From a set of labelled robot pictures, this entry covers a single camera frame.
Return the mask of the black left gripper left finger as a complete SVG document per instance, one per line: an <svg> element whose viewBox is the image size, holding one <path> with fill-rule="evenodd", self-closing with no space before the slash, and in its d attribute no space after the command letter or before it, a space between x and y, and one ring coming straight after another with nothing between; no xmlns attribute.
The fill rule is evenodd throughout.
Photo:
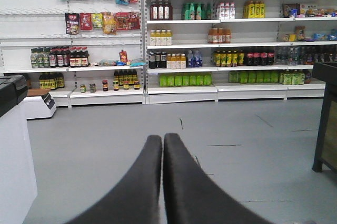
<svg viewBox="0 0 337 224"><path fill-rule="evenodd" d="M69 223L159 223L161 165L161 137L150 135L123 178Z"/></svg>

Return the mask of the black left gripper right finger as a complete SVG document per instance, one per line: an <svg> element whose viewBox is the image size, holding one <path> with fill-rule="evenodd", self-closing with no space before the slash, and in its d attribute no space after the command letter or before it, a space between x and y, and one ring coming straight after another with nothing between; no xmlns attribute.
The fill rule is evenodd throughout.
<svg viewBox="0 0 337 224"><path fill-rule="evenodd" d="M164 136L163 190L168 223L269 223L223 191L177 133Z"/></svg>

